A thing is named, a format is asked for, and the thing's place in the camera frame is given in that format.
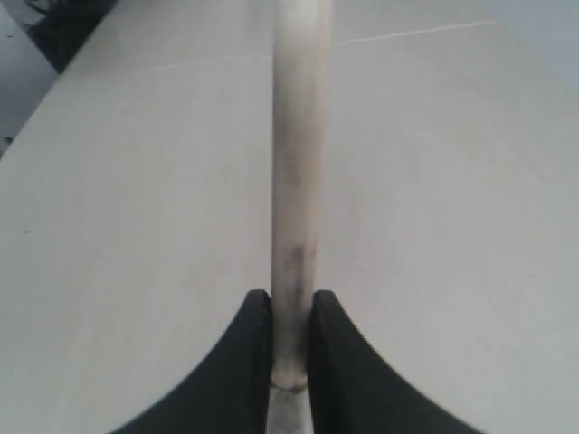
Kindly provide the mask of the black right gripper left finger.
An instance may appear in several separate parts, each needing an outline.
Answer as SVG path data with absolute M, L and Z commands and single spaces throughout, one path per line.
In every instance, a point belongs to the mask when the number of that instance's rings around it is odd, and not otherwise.
M 249 291 L 209 354 L 117 433 L 264 433 L 271 389 L 271 300 Z

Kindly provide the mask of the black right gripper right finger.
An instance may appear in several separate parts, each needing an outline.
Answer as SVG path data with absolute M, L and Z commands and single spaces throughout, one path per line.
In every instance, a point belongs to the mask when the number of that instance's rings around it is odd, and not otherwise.
M 329 290 L 313 297 L 308 388 L 316 433 L 476 432 L 399 375 Z

